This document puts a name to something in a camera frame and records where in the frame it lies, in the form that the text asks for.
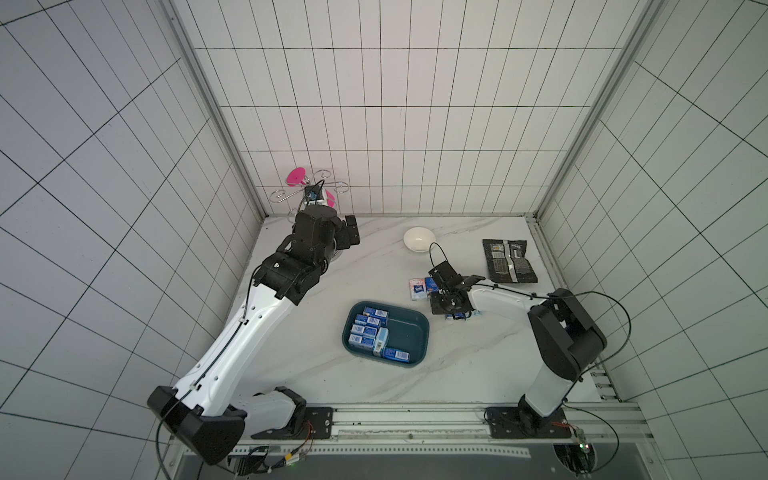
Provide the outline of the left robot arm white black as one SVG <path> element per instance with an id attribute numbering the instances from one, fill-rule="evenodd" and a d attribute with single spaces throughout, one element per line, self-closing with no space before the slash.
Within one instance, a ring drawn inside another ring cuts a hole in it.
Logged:
<path id="1" fill-rule="evenodd" d="M 244 435 L 305 428 L 306 401 L 279 386 L 240 403 L 234 393 L 269 335 L 324 275 L 334 256 L 360 242 L 357 219 L 326 205 L 299 211 L 291 233 L 257 266 L 246 298 L 198 363 L 147 405 L 159 424 L 206 464 L 224 460 Z"/>

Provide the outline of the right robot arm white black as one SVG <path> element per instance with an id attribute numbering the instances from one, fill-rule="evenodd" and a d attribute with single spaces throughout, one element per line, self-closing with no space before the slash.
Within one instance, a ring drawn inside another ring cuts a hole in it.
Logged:
<path id="1" fill-rule="evenodd" d="M 590 314 L 567 289 L 546 295 L 485 285 L 479 276 L 449 283 L 437 280 L 428 294 L 435 315 L 470 318 L 474 313 L 527 315 L 543 365 L 518 403 L 519 418 L 530 429 L 548 421 L 588 367 L 607 347 L 607 339 Z"/>

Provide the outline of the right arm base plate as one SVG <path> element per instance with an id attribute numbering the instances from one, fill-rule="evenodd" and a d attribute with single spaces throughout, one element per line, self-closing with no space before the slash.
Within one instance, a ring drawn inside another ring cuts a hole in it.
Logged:
<path id="1" fill-rule="evenodd" d="M 572 437 L 562 409 L 555 410 L 548 417 L 540 417 L 526 408 L 487 407 L 483 417 L 493 439 L 561 440 Z"/>

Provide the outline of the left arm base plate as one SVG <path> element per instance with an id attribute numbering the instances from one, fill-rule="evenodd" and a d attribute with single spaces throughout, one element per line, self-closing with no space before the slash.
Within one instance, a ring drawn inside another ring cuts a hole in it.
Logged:
<path id="1" fill-rule="evenodd" d="M 331 437 L 333 415 L 331 407 L 305 407 L 281 429 L 269 429 L 250 436 L 253 440 L 326 440 Z"/>

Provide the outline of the blue pocket tissue pack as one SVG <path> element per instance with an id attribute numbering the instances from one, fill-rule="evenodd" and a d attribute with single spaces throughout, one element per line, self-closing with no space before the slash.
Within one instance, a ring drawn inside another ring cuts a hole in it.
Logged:
<path id="1" fill-rule="evenodd" d="M 432 277 L 424 278 L 425 291 L 427 294 L 432 294 L 439 291 L 439 287 Z"/>

